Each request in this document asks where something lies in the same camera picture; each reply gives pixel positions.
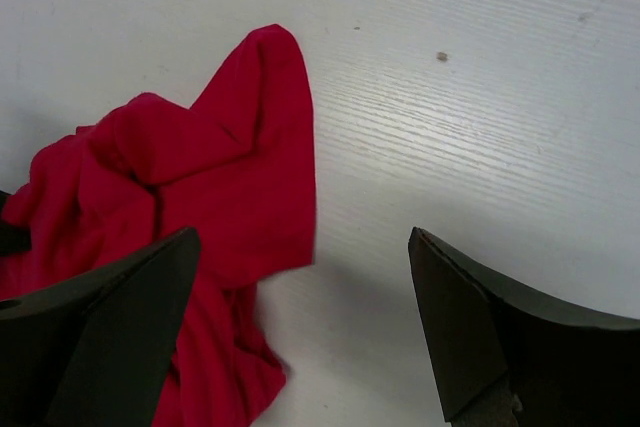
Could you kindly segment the red t-shirt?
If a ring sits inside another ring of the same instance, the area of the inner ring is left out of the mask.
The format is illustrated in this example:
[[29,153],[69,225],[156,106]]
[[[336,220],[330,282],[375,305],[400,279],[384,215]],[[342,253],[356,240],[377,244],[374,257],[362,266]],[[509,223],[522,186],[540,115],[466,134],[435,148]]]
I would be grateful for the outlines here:
[[313,106],[294,36],[250,32],[188,108],[143,93],[40,150],[1,217],[32,239],[1,262],[6,298],[196,229],[197,275],[154,424],[251,424],[286,381],[254,318],[257,284],[314,252]]

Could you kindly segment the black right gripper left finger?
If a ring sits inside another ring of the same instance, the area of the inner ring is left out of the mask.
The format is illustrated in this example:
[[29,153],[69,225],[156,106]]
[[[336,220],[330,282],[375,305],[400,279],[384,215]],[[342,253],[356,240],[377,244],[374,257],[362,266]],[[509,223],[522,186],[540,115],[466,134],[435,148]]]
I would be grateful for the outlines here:
[[2,300],[2,425],[151,425],[200,248],[197,231],[185,228]]

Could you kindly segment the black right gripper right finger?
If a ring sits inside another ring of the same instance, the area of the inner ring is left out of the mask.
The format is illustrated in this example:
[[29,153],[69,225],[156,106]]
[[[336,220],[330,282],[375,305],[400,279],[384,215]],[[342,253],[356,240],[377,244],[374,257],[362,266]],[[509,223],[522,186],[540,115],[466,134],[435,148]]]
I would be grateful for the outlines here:
[[411,274],[453,426],[635,426],[639,323],[538,291],[414,228]]

